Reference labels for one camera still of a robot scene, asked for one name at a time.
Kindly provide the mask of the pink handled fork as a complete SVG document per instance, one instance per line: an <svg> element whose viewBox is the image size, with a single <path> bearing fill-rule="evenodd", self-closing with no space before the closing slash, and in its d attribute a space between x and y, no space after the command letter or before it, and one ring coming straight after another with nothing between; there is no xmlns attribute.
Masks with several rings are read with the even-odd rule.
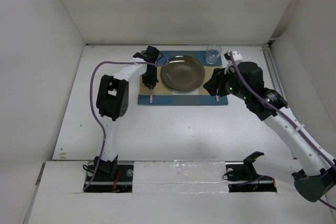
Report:
<svg viewBox="0 0 336 224"><path fill-rule="evenodd" d="M150 89L150 99L149 99L149 103L152 104L153 103L153 89Z"/></svg>

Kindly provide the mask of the pink handled knife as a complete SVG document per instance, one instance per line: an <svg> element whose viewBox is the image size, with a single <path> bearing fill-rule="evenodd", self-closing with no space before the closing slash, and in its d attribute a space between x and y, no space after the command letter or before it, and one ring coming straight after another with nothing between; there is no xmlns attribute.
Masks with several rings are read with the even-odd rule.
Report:
<svg viewBox="0 0 336 224"><path fill-rule="evenodd" d="M219 92L219 88L217 88L217 90L216 90L216 102L219 102L219 95L218 95L218 92Z"/></svg>

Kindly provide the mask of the blue and beige placemat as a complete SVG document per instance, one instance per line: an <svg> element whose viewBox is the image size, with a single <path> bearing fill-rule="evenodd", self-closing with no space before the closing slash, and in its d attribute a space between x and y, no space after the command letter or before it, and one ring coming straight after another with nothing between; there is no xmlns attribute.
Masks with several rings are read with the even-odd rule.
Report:
<svg viewBox="0 0 336 224"><path fill-rule="evenodd" d="M140 80L138 105L221 106L228 105L226 96L211 96L203 88L213 70L222 68L222 59L215 64L206 62L206 52L201 50L166 50L159 55L158 64L168 60L168 65L158 67L158 83L153 92Z"/></svg>

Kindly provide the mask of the clear drinking glass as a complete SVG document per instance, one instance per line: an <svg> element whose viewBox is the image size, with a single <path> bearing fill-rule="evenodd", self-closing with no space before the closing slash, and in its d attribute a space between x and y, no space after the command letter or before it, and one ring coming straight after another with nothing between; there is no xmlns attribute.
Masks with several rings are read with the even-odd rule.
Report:
<svg viewBox="0 0 336 224"><path fill-rule="evenodd" d="M222 48L219 45L208 45L206 47L206 57L205 60L208 64L214 65L217 63L219 57L221 56Z"/></svg>

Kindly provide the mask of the dark brown ceramic plate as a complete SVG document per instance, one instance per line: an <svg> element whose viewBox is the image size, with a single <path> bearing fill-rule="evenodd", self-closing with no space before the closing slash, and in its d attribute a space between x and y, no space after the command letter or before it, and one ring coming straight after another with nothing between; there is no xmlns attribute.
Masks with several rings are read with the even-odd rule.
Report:
<svg viewBox="0 0 336 224"><path fill-rule="evenodd" d="M175 56L162 67L161 78L172 90L191 92L203 83L205 69L197 59L191 56Z"/></svg>

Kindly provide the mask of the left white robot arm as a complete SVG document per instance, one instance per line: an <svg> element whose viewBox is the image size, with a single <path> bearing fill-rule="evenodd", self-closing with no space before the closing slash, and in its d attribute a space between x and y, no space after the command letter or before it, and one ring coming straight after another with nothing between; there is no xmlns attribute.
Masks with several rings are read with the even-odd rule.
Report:
<svg viewBox="0 0 336 224"><path fill-rule="evenodd" d="M157 67L160 51L148 46L146 51L137 52L129 62L103 61L99 63L90 79L90 109L98 125L102 129L103 139L99 154L93 161L93 175L98 175L105 180L114 180L118 174L118 150L117 129L118 119L126 114L129 105L129 85L138 77L150 90L150 101L152 101L153 90L158 83ZM103 75L100 80L96 108L93 108L93 81L100 66L104 64L123 65L117 73L109 76Z"/></svg>

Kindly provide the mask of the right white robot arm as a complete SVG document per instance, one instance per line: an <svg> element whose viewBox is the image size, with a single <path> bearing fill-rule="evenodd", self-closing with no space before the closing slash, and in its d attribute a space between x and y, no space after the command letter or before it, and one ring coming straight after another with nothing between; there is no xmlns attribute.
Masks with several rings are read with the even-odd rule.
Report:
<svg viewBox="0 0 336 224"><path fill-rule="evenodd" d="M275 90L264 86L263 71L254 62L214 69L203 85L211 96L234 95L246 108L271 128L286 144L296 160L276 161L255 151L240 168L227 172L230 181L256 180L269 176L292 185L307 201L316 202L335 186L335 158L308 134Z"/></svg>

